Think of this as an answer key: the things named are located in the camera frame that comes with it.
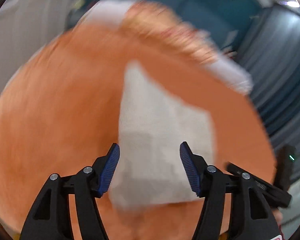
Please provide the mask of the person's right hand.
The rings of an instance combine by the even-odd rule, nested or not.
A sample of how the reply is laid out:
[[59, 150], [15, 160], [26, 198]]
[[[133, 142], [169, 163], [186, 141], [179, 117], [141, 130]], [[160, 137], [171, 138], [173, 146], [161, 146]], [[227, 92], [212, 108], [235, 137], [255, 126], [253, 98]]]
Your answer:
[[274, 218], [278, 224], [278, 226], [281, 225], [282, 220], [283, 220], [283, 214], [279, 209], [272, 209], [272, 213], [274, 215]]

